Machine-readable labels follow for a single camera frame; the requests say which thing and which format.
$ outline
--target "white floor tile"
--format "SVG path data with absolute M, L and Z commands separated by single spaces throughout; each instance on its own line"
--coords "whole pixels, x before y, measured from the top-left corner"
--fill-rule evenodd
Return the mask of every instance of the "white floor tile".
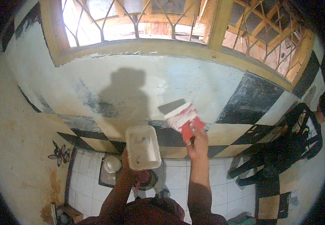
M 242 213 L 242 198 L 228 203 L 228 215 L 226 220 L 234 218 L 240 213 Z
M 164 160 L 164 166 L 186 166 L 185 160 Z
M 93 199 L 85 195 L 80 193 L 75 195 L 75 209 L 87 216 L 91 216 L 92 202 Z
M 78 183 L 78 173 L 75 171 L 71 172 L 71 179 L 70 179 L 70 189 L 76 190 L 76 184 Z
M 225 165 L 212 165 L 209 172 L 210 186 L 225 184 L 226 183 L 226 171 Z
M 211 212 L 213 214 L 219 214 L 226 218 L 228 214 L 228 204 L 216 205 L 211 207 Z
M 98 158 L 83 155 L 81 158 L 79 173 L 95 178 Z
M 95 172 L 96 179 L 98 179 L 100 176 L 101 161 L 102 161 L 102 157 L 97 159 L 96 172 Z
M 228 202 L 235 201 L 242 198 L 242 190 L 237 186 L 236 183 L 228 183 Z
M 110 194 L 112 188 L 99 185 L 99 180 L 95 179 L 93 199 L 105 201 L 106 197 Z
M 189 183 L 190 183 L 190 172 L 191 172 L 191 166 L 186 167 L 186 182 L 187 182 L 187 188 L 189 188 Z
M 164 167 L 160 166 L 159 168 L 152 169 L 157 175 L 157 182 L 154 188 L 162 189 L 164 186 Z
M 72 166 L 73 171 L 79 172 L 80 162 L 81 162 L 81 157 L 82 156 L 83 156 L 83 154 L 81 154 L 81 153 L 76 154 L 75 160 L 74 160 L 74 165 Z
M 250 194 L 255 193 L 255 185 L 247 185 L 245 186 L 245 189 L 242 190 L 242 196 L 246 197 L 249 196 Z
M 75 207 L 75 191 L 69 190 L 69 205 L 71 205 L 72 208 Z
M 129 202 L 133 202 L 133 201 L 135 201 L 135 196 L 134 196 L 134 191 L 131 189 L 130 190 L 130 194 L 129 194 L 129 197 L 128 197 L 128 201 L 127 201 L 127 203 L 129 203 Z
M 90 198 L 93 197 L 94 190 L 94 178 L 86 176 L 84 174 L 78 174 L 78 183 L 76 185 L 76 192 L 79 192 Z
M 228 202 L 227 185 L 221 184 L 211 187 L 212 206 L 225 204 Z
M 98 216 L 100 214 L 102 204 L 103 204 L 102 201 L 93 199 L 93 208 L 92 208 L 91 216 Z
M 187 210 L 187 189 L 169 189 L 169 191 L 171 194 L 170 198 L 175 200 L 184 210 Z
M 189 210 L 186 210 L 186 212 L 185 212 L 185 222 L 187 222 L 188 224 L 192 224 Z
M 219 164 L 225 164 L 224 158 L 216 158 L 216 159 L 210 159 L 209 165 L 219 165 Z
M 164 188 L 185 189 L 187 180 L 186 167 L 165 166 L 164 167 Z
M 249 212 L 253 209 L 255 209 L 255 195 L 250 194 L 249 196 L 246 196 L 242 199 L 242 210 L 243 212 Z

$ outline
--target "hand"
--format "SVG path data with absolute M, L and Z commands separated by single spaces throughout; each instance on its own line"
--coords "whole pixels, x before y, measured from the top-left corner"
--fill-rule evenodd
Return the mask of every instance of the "hand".
M 208 138 L 205 130 L 203 128 L 197 130 L 192 123 L 189 124 L 189 128 L 194 133 L 194 137 L 186 142 L 188 156 L 191 160 L 207 157 Z
M 123 171 L 125 171 L 128 175 L 133 176 L 133 178 L 136 178 L 137 176 L 140 176 L 142 171 L 136 171 L 130 168 L 129 166 L 129 158 L 128 158 L 128 151 L 126 150 L 126 147 L 123 151 L 123 154 L 121 155 L 121 161 L 123 163 Z

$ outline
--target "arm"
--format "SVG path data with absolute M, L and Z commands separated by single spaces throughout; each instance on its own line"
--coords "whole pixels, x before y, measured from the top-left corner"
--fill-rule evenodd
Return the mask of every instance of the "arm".
M 208 138 L 206 132 L 194 131 L 195 137 L 187 142 L 191 159 L 188 208 L 193 224 L 227 224 L 225 218 L 211 213 L 212 195 L 209 181 Z
M 126 148 L 122 155 L 123 168 L 116 181 L 114 188 L 107 196 L 101 206 L 100 214 L 97 217 L 88 217 L 78 223 L 85 224 L 119 224 L 121 214 L 124 212 L 126 202 L 128 201 L 130 190 L 138 174 L 129 168 L 128 154 Z

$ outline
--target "beige tile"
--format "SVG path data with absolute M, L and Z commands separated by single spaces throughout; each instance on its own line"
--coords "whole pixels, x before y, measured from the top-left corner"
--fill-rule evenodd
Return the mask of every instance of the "beige tile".
M 160 146 L 162 158 L 184 158 L 187 155 L 186 147 L 165 147 Z
M 62 119 L 58 117 L 57 114 L 42 114 L 50 121 L 52 127 L 55 127 L 55 131 L 76 136 L 76 134 L 64 123 Z
M 130 126 L 145 126 L 147 121 L 106 117 L 94 117 L 98 127 L 103 131 L 106 137 L 111 141 L 125 142 L 126 129 Z
M 110 141 L 99 140 L 88 137 L 81 137 L 86 143 L 88 143 L 94 150 L 100 152 L 116 152 L 116 148 L 111 144 Z
M 300 163 L 301 161 L 297 161 L 279 175 L 280 194 L 298 189 L 300 183 Z
M 228 146 L 241 137 L 250 124 L 214 124 L 207 132 L 210 146 Z
M 219 154 L 215 155 L 214 157 L 231 157 L 235 156 L 248 147 L 252 146 L 252 144 L 238 144 L 238 145 L 230 145 L 224 150 L 222 150 Z
M 289 225 L 289 218 L 277 219 L 276 225 Z
M 280 195 L 259 198 L 259 219 L 277 219 Z

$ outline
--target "white painted wall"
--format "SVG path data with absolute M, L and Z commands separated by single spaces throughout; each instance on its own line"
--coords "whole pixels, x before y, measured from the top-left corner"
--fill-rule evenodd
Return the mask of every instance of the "white painted wall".
M 181 98 L 193 101 L 202 120 L 213 123 L 244 74 L 197 59 L 140 55 L 87 56 L 56 68 L 38 23 L 18 40 L 12 38 L 5 54 L 18 84 L 39 109 L 41 95 L 57 114 L 102 117 L 86 104 L 97 99 L 113 104 L 119 121 L 141 121 L 136 125 L 164 120 L 157 107 Z

